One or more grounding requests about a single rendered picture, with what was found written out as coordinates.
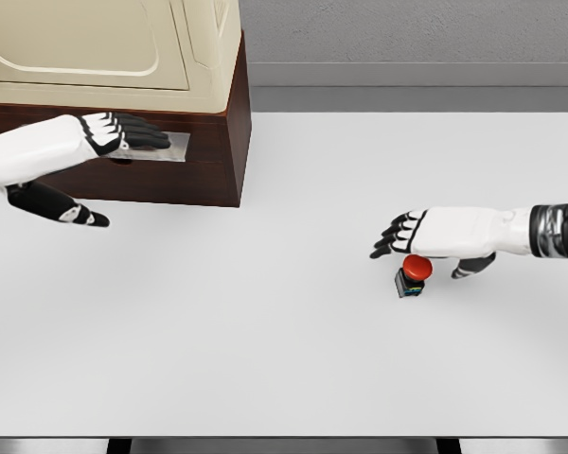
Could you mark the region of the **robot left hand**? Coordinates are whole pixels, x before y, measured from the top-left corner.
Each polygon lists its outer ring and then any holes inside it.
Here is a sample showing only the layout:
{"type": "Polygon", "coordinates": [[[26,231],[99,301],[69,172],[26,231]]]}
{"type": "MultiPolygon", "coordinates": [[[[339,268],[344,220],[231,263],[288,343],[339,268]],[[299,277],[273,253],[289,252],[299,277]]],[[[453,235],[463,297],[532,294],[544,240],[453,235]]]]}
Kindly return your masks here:
{"type": "Polygon", "coordinates": [[[0,192],[11,206],[38,217],[107,227],[107,217],[39,179],[120,149],[170,145],[166,133],[132,114],[60,115],[0,133],[0,192]]]}

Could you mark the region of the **red push-button switch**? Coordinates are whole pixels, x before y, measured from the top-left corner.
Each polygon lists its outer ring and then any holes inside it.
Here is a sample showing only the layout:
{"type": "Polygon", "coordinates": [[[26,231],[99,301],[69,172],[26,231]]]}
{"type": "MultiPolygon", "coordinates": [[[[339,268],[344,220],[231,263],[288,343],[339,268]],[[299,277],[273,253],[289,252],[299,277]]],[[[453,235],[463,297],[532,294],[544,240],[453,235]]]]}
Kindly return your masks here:
{"type": "Polygon", "coordinates": [[[417,254],[407,255],[395,275],[395,285],[400,298],[417,297],[425,288],[425,281],[433,274],[430,259],[417,254]]]}

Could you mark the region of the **cream appliance casing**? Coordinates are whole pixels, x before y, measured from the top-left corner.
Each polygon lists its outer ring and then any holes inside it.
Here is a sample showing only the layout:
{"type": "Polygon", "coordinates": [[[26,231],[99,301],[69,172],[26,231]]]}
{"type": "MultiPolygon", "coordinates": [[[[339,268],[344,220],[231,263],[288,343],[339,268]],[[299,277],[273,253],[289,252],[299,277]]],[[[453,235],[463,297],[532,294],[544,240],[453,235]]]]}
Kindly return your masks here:
{"type": "Polygon", "coordinates": [[[0,0],[0,103],[216,114],[239,0],[0,0]]]}

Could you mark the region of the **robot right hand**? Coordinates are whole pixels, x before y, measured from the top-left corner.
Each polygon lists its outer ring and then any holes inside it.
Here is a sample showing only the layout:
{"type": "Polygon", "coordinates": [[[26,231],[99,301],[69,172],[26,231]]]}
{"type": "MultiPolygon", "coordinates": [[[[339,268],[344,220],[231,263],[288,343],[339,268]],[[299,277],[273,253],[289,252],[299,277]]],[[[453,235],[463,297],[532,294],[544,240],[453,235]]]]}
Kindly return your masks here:
{"type": "Polygon", "coordinates": [[[506,229],[494,209],[433,207],[394,218],[374,244],[373,259],[391,253],[456,258],[453,279],[487,268],[506,249],[506,229]]]}

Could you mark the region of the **brown wooden cabinet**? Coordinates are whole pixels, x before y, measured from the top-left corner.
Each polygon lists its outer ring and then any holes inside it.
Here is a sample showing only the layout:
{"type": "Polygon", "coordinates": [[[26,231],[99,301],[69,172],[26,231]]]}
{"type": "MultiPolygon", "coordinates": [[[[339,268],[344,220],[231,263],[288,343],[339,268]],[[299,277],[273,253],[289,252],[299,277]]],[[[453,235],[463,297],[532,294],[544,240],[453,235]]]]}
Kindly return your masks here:
{"type": "Polygon", "coordinates": [[[246,48],[238,46],[232,85],[220,113],[138,110],[167,131],[189,136],[182,162],[98,158],[50,174],[43,183],[76,198],[237,207],[252,120],[246,48]]]}

